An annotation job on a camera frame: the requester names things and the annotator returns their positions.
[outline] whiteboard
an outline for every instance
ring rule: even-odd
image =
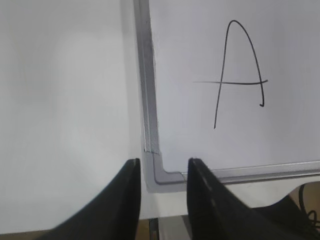
[[[166,171],[186,172],[190,157],[213,170],[320,159],[320,1],[149,0],[149,8]]]

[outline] black object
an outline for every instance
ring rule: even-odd
[[[299,188],[299,206],[301,209],[301,212],[309,219],[311,216],[313,216],[313,219],[311,220],[311,223],[316,229],[320,229],[320,221],[318,220],[317,212],[315,210],[311,210],[307,213],[305,208],[305,202],[304,202],[304,190],[305,190],[305,184],[301,185]]]
[[[141,202],[140,160],[128,160],[87,206],[39,240],[134,240]]]
[[[158,218],[149,219],[149,239],[160,240]]]
[[[128,160],[87,206],[39,240],[134,240],[141,202],[139,159]],[[193,240],[320,240],[295,203],[251,209],[238,200],[200,159],[190,159],[187,208]],[[150,239],[159,239],[151,219]]]
[[[193,240],[317,239],[318,233],[305,218],[301,221],[304,229],[309,228],[312,233],[292,231],[290,224],[285,222],[276,224],[272,207],[265,210],[248,208],[200,159],[189,161],[187,207]]]

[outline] white surface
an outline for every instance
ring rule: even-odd
[[[50,229],[142,156],[133,3],[1,1],[0,51],[0,234]],[[313,181],[229,189],[261,207]],[[141,184],[141,218],[187,214],[185,192]]]
[[[320,1],[150,0],[159,145],[168,172],[190,157],[211,169],[320,159]],[[246,28],[260,85],[222,85],[228,23]],[[244,31],[232,24],[223,81],[259,82]]]

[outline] gray frame edge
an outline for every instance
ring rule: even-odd
[[[186,190],[180,172],[166,172],[159,150],[154,55],[149,0],[134,0],[136,38],[141,82],[144,128],[144,175],[148,192],[168,193]]]

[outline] cable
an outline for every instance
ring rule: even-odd
[[[304,190],[305,190],[305,184],[303,184],[299,188],[299,206],[301,209],[301,212],[311,221],[311,224],[317,228],[320,229],[320,220],[318,220],[317,212],[315,210],[311,210],[309,213],[307,213],[304,203]]]

